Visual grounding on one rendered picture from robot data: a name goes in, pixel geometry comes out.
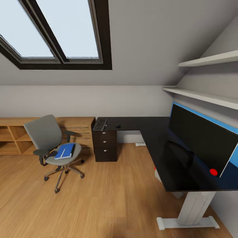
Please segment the folder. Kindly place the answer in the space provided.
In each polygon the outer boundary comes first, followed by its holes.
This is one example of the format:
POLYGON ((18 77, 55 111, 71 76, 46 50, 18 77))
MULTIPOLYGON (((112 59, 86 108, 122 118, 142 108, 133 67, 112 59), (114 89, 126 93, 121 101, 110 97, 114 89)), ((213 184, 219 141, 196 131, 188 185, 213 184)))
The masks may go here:
POLYGON ((73 150, 75 147, 75 143, 73 144, 63 144, 61 145, 55 160, 57 159, 64 159, 64 158, 71 158, 73 150))

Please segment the monitor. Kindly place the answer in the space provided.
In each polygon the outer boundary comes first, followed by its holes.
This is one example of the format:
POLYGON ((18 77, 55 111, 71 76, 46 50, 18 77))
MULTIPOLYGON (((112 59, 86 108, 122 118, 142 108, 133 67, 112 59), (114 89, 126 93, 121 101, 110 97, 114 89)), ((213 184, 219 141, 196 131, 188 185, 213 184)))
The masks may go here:
MULTIPOLYGON (((185 108, 173 104, 169 129, 191 150, 172 141, 188 152, 195 154, 209 169, 221 177, 238 145, 238 134, 185 108)), ((188 167, 188 169, 192 166, 188 167)))

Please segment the swivel chair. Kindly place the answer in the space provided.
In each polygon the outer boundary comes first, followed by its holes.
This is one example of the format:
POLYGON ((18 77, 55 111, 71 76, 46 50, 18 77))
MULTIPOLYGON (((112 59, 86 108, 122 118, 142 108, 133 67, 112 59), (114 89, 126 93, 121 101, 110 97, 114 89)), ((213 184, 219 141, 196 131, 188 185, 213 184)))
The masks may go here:
MULTIPOLYGON (((46 177, 47 175, 53 172, 58 172, 60 169, 62 169, 61 175, 59 177, 59 180, 55 189, 55 193, 59 192, 58 185, 59 185, 60 179, 64 171, 65 171, 65 174, 68 173, 67 169, 70 169, 80 174, 81 178, 84 178, 83 174, 69 167, 70 164, 73 164, 79 160, 81 160, 81 163, 84 162, 84 160, 82 159, 75 160, 82 149, 80 144, 75 143, 75 147, 74 147, 71 158, 55 160, 55 157, 61 147, 60 145, 62 144, 63 134, 54 115, 50 114, 50 115, 38 118, 36 120, 33 120, 31 122, 28 122, 24 124, 24 128, 37 149, 33 151, 33 154, 39 156, 39 161, 41 165, 46 166, 48 164, 51 164, 51 165, 58 166, 57 169, 44 175, 44 180, 45 181, 48 180, 48 177, 46 177), (43 162, 43 159, 45 159, 45 163, 43 162)), ((65 131, 64 133, 68 135, 67 143, 65 144, 73 144, 73 142, 70 142, 70 136, 75 135, 75 132, 65 131)))

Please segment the keyboard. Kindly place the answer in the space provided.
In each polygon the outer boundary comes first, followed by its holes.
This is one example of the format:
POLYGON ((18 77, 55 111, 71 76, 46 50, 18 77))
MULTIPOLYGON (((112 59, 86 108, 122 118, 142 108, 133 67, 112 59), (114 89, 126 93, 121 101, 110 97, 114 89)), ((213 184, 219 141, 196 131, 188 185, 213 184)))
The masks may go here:
POLYGON ((97 124, 95 124, 93 131, 103 131, 104 127, 106 126, 107 120, 99 120, 97 124))

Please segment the desktop computer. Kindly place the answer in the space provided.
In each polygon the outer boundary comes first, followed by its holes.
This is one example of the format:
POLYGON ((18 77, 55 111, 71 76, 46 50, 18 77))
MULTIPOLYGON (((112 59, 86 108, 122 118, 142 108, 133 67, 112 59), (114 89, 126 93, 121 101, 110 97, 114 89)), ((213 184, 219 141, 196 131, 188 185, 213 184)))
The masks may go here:
MULTIPOLYGON (((158 172, 157 172, 157 170, 155 169, 155 177, 157 177, 158 179, 159 179, 159 181, 161 182, 161 179, 160 179, 160 177, 159 177, 159 175, 158 175, 158 172)), ((183 194, 185 194, 185 192, 172 192, 172 194, 177 198, 177 199, 179 199, 183 194)))

